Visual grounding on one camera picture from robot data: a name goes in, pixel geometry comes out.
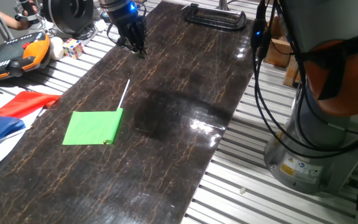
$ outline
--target rubik's cube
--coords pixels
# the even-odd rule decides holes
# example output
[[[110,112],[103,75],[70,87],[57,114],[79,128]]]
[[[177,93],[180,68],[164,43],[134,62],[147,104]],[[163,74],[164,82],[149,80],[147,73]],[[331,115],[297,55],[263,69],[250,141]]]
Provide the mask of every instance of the rubik's cube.
[[[65,50],[65,55],[73,59],[77,59],[84,53],[81,42],[71,38],[63,44],[63,49]]]

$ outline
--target blue light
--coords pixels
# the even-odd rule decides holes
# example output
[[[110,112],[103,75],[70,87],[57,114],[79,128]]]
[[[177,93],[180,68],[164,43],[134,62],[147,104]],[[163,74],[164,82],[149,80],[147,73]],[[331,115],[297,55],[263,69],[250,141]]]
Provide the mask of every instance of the blue light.
[[[133,11],[133,10],[136,10],[136,7],[134,6],[133,3],[131,3],[131,11]]]

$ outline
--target dark marble tabletop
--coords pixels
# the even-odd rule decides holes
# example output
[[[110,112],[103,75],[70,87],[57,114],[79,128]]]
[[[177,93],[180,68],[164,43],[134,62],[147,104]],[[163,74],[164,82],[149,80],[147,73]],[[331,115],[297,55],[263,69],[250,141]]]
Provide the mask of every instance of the dark marble tabletop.
[[[180,223],[252,75],[250,21],[225,32],[160,3],[149,58],[113,48],[0,166],[0,223]],[[115,110],[113,145],[62,146],[73,111]]]

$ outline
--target green cloth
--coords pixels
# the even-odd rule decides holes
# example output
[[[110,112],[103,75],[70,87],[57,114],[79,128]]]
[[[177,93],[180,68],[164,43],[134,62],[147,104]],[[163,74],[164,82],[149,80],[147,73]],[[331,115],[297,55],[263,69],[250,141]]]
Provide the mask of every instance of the green cloth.
[[[112,144],[122,112],[122,108],[105,112],[74,111],[63,145]]]

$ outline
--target aluminum profile table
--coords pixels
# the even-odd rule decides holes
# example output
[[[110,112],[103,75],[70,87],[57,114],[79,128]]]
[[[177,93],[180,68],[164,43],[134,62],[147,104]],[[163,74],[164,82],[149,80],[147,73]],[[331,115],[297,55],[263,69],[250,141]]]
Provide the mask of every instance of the aluminum profile table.
[[[215,8],[219,0],[169,0]],[[160,0],[145,3],[150,12]],[[244,0],[229,6],[255,19],[257,3]],[[118,38],[117,29],[110,34]],[[0,83],[0,106],[24,90],[61,95],[76,83],[114,44],[106,31],[98,33],[78,60],[51,61],[31,76]],[[283,86],[285,70],[263,63],[262,94],[279,123],[290,117],[295,89]],[[264,146],[271,137],[256,108],[252,79],[239,102],[217,151],[209,163],[182,223],[357,223],[358,190],[349,186],[337,195],[295,192],[274,179],[265,168]]]

